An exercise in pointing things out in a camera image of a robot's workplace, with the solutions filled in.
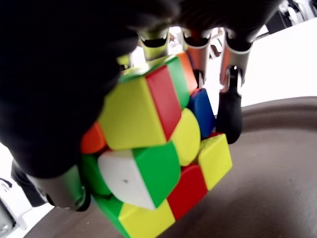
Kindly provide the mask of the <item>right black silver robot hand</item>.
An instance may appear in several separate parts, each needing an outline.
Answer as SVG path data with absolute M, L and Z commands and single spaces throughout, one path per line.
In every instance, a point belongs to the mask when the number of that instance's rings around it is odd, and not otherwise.
M 0 141 L 33 206 L 85 211 L 81 139 L 120 76 L 117 58 L 145 32 L 227 28 L 249 42 L 277 0 L 3 0 L 0 3 Z

